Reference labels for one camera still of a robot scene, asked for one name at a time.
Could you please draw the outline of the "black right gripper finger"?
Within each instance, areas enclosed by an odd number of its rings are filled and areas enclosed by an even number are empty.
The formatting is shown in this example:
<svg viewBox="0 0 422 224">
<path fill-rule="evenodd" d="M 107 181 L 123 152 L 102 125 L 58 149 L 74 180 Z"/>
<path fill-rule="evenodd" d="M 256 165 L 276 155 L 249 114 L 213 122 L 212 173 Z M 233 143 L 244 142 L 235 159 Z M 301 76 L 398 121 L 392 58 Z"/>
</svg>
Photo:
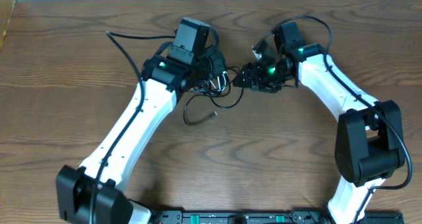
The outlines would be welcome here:
<svg viewBox="0 0 422 224">
<path fill-rule="evenodd" d="M 255 92 L 265 92 L 265 93 L 276 93 L 280 91 L 280 85 L 269 86 L 269 85 L 255 84 L 255 85 L 250 86 L 249 88 Z"/>
<path fill-rule="evenodd" d="M 254 68 L 252 64 L 246 64 L 233 79 L 233 85 L 238 88 L 252 88 L 254 81 Z"/>
</svg>

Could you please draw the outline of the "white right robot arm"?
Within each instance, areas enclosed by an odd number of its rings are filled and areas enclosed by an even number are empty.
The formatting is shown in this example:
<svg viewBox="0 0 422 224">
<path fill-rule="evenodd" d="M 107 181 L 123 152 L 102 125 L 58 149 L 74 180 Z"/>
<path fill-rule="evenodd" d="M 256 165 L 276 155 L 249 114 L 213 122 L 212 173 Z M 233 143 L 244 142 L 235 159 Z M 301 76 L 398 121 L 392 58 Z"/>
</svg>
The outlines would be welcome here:
<svg viewBox="0 0 422 224">
<path fill-rule="evenodd" d="M 288 80 L 304 85 L 337 120 L 334 150 L 341 174 L 328 215 L 321 221 L 358 223 L 377 190 L 400 190 L 412 179 L 413 165 L 404 143 L 402 114 L 392 101 L 381 102 L 356 86 L 333 62 L 330 46 L 307 44 L 296 25 L 285 19 L 253 46 L 255 61 L 242 67 L 233 84 L 256 92 L 279 92 Z"/>
</svg>

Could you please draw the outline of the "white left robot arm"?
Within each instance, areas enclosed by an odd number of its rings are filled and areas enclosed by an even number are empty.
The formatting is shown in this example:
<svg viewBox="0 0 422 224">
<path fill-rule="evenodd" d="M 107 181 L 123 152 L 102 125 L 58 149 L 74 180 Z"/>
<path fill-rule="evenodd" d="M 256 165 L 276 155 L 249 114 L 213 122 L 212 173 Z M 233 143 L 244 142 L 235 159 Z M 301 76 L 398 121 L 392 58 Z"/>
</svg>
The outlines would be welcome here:
<svg viewBox="0 0 422 224">
<path fill-rule="evenodd" d="M 128 199 L 131 173 L 160 123 L 191 88 L 224 71 L 218 44 L 207 45 L 216 31 L 184 17 L 170 41 L 141 69 L 131 101 L 102 143 L 78 169 L 63 166 L 56 178 L 59 216 L 69 223 L 148 223 L 152 211 Z"/>
</svg>

